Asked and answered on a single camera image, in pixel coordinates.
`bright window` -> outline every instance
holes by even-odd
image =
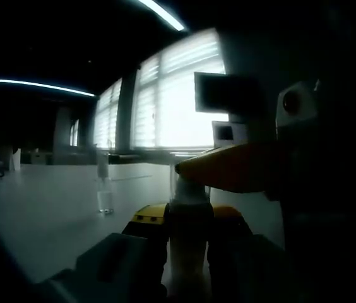
[[[94,144],[99,148],[115,148],[116,120],[122,79],[116,81],[97,103],[94,122]]]
[[[225,74],[216,31],[193,35],[141,65],[133,108],[133,148],[213,146],[211,122],[228,121],[228,115],[195,111],[194,72]]]
[[[78,145],[78,120],[71,126],[70,130],[70,145],[77,146]]]

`window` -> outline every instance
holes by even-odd
[[[225,74],[216,31],[193,35],[141,65],[136,81],[132,147],[209,148],[212,121],[227,114],[195,111],[194,72]]]
[[[71,126],[70,130],[70,146],[77,146],[78,142],[78,120]]]
[[[101,96],[95,110],[94,144],[99,148],[115,148],[116,120],[122,79],[116,81]]]

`dark ceiling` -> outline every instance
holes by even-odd
[[[157,0],[178,32],[137,0],[0,3],[0,78],[99,94],[166,45],[203,28],[315,27],[317,5]]]

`ceiling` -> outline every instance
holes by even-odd
[[[314,5],[251,7],[243,1],[157,0],[186,27],[178,32],[137,0],[0,4],[0,78],[99,94],[172,42],[208,27],[306,24]]]

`fluorescent ceiling light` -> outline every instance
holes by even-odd
[[[51,88],[53,90],[64,90],[65,92],[79,93],[80,95],[86,95],[86,96],[90,96],[90,97],[94,97],[95,96],[92,93],[81,92],[79,90],[71,90],[69,88],[58,87],[58,86],[53,86],[53,85],[46,85],[46,84],[40,84],[40,83],[34,83],[34,82],[24,82],[24,81],[16,81],[16,80],[1,80],[0,79],[0,83],[13,83],[13,84],[24,84],[24,85],[40,86],[40,87]]]
[[[166,22],[170,23],[170,25],[173,26],[176,30],[181,31],[184,29],[184,27],[182,26],[182,24],[178,22],[178,20],[176,20],[173,16],[170,15],[170,13],[168,13],[165,9],[163,9],[153,0],[138,0],[138,1],[143,3],[148,8],[150,8],[158,16],[163,18]]]

